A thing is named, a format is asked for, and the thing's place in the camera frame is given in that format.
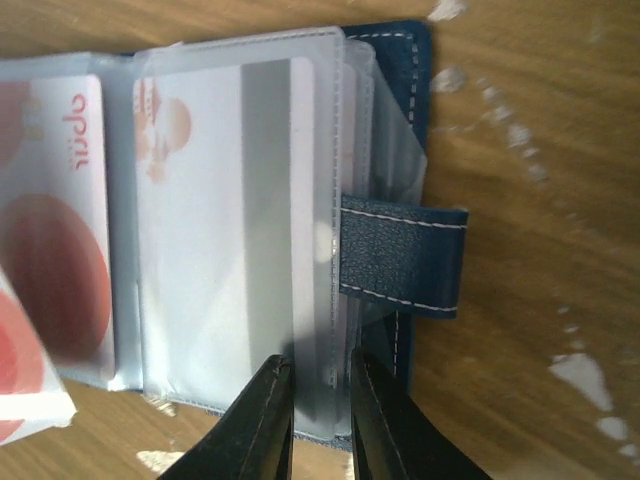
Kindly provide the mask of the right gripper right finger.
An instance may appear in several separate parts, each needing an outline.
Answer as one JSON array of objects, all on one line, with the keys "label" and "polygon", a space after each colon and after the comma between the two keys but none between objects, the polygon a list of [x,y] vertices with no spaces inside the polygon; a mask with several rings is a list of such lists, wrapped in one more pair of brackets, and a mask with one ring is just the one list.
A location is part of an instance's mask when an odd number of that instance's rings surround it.
[{"label": "right gripper right finger", "polygon": [[357,479],[487,479],[425,417],[373,354],[351,354],[351,423]]}]

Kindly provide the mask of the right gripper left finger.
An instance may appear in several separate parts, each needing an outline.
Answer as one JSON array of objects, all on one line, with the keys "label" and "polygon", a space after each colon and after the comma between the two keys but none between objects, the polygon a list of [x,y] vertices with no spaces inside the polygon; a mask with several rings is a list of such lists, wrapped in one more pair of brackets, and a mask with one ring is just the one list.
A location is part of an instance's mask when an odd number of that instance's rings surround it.
[{"label": "right gripper left finger", "polygon": [[289,479],[293,434],[293,366],[272,355],[216,425],[160,477]]}]

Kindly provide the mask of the white pink cards stack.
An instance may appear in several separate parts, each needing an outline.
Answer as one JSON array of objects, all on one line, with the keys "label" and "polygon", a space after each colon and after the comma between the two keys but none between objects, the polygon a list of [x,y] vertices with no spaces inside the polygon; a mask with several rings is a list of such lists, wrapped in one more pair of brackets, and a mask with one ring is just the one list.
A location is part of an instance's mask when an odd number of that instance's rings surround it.
[{"label": "white pink cards stack", "polygon": [[133,87],[145,387],[226,407],[293,345],[308,282],[315,69],[303,57]]}]

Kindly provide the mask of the red circle credit card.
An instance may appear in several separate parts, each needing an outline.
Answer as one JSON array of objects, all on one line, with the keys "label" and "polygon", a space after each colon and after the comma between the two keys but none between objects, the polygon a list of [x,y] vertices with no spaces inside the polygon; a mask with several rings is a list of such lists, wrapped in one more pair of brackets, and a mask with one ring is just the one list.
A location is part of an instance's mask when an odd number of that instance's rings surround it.
[{"label": "red circle credit card", "polygon": [[93,74],[1,84],[1,265],[54,363],[110,381],[103,98]]}]

